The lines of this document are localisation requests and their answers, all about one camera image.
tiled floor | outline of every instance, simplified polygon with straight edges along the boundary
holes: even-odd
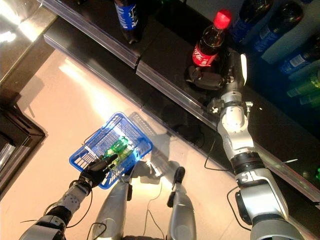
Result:
[[[16,240],[31,226],[26,220],[38,219],[45,208],[57,201],[79,173],[69,162],[91,133],[104,124],[114,112],[127,116],[138,113],[155,131],[153,142],[163,149],[169,140],[166,164],[178,162],[185,167],[183,185],[194,209],[197,239],[249,239],[250,233],[240,228],[228,205],[226,194],[236,186],[231,175],[204,169],[206,159],[179,138],[169,137],[167,130],[144,114],[139,108],[101,81],[91,72],[57,50],[48,58],[21,92],[21,110],[46,132],[46,139],[30,163],[12,185],[0,203],[1,240]],[[132,200],[127,203],[125,235],[142,235],[148,201],[159,193],[160,184],[141,184],[133,179]],[[151,212],[166,234],[171,208],[167,207],[170,186],[164,180],[160,197],[151,203]],[[66,230],[66,239],[84,240],[96,219],[109,190],[95,188],[88,215],[77,226]],[[232,204],[236,207],[234,194]],[[70,224],[78,221],[87,210],[85,199]],[[151,218],[146,235],[161,237]]]

beverage bottle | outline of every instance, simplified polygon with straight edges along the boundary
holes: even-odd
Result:
[[[136,0],[114,0],[123,36],[129,44],[141,39],[142,25]]]
[[[264,52],[282,35],[296,26],[303,17],[303,10],[294,1],[282,4],[271,17],[269,23],[259,32],[253,41],[253,49],[256,52]]]
[[[312,94],[308,94],[306,96],[301,97],[300,99],[301,105],[307,105],[312,108],[316,108],[320,106],[320,92],[314,92]]]
[[[245,0],[243,2],[238,18],[229,29],[236,43],[241,43],[251,28],[267,14],[273,2],[273,0]]]
[[[279,70],[285,75],[290,75],[319,59],[320,34],[317,34],[280,63]]]
[[[213,25],[208,26],[196,43],[192,54],[193,63],[199,67],[210,67],[218,55],[225,39],[224,29],[231,22],[231,13],[221,9],[213,19]]]
[[[117,154],[118,157],[112,162],[115,166],[125,160],[133,152],[132,142],[125,136],[119,139],[104,152],[103,159]]]
[[[311,94],[313,92],[320,93],[320,70],[318,73],[311,74],[307,80],[299,83],[295,88],[287,91],[286,94],[292,98],[299,95]]]
[[[317,169],[315,177],[320,180],[320,167]]]

green bottle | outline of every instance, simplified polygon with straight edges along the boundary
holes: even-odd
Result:
[[[313,92],[320,92],[320,70],[311,74],[307,79],[302,81],[302,83],[298,82],[298,85],[287,91],[286,94],[292,98]]]
[[[113,154],[117,154],[118,157],[112,162],[115,166],[117,166],[118,164],[122,163],[127,157],[129,157],[132,152],[132,142],[125,136],[121,136],[108,150],[104,152],[103,157],[107,158]]]
[[[315,175],[315,177],[320,180],[320,167],[318,168],[317,174]]]
[[[301,105],[308,105],[312,108],[316,108],[320,106],[320,91],[301,97],[299,100]]]

plastic basket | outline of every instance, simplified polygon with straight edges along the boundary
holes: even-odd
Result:
[[[122,174],[130,170],[153,147],[149,138],[122,112],[116,112],[106,124],[89,136],[83,146],[69,158],[70,164],[82,171],[89,163],[103,155],[122,136],[132,141],[133,152],[110,171],[99,184],[102,189],[110,188]]]

red bottle cap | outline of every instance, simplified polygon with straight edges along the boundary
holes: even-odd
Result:
[[[226,29],[228,25],[230,24],[232,19],[231,12],[229,12],[227,9],[221,9],[218,11],[216,16],[213,19],[213,25],[217,29]]]

